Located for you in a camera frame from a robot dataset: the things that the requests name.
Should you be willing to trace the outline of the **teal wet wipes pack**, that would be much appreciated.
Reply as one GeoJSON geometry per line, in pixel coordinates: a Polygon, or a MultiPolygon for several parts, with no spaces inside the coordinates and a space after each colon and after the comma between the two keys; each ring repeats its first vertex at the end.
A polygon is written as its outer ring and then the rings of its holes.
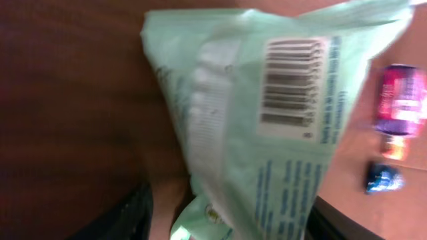
{"type": "Polygon", "coordinates": [[[195,199],[172,239],[300,239],[371,61],[409,1],[348,1],[297,17],[149,11],[156,72],[195,199]]]}

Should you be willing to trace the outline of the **orange tissue pack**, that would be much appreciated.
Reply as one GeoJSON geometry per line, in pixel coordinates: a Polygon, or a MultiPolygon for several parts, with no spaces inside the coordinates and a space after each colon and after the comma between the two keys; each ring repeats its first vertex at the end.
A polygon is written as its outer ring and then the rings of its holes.
{"type": "Polygon", "coordinates": [[[403,161],[408,152],[408,141],[401,136],[383,135],[380,152],[387,159],[403,161]]]}

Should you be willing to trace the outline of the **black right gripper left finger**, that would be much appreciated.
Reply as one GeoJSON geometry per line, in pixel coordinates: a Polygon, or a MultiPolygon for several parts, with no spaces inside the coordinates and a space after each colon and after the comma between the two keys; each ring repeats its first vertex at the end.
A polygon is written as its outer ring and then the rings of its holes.
{"type": "Polygon", "coordinates": [[[148,240],[153,216],[153,194],[140,183],[109,211],[67,240],[148,240]]]}

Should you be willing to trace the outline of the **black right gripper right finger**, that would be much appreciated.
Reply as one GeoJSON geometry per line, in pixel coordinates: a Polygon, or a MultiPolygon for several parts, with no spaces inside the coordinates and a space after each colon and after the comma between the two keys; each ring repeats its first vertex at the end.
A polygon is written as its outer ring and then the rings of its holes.
{"type": "Polygon", "coordinates": [[[305,230],[305,240],[384,240],[353,221],[321,197],[316,197],[305,230]]]}

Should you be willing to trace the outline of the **blue snack bar wrapper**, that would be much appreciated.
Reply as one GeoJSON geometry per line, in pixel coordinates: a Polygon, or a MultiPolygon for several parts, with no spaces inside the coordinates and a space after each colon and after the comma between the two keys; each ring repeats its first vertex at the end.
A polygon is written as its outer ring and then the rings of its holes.
{"type": "Polygon", "coordinates": [[[379,162],[371,162],[368,165],[366,194],[397,191],[403,188],[404,184],[403,175],[397,168],[379,162]]]}

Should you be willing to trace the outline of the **purple snack package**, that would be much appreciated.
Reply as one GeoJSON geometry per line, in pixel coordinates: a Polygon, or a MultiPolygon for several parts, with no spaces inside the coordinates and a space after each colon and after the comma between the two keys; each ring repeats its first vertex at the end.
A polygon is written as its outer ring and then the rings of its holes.
{"type": "Polygon", "coordinates": [[[424,120],[426,74],[411,65],[393,64],[378,86],[375,129],[383,134],[415,137],[424,120]]]}

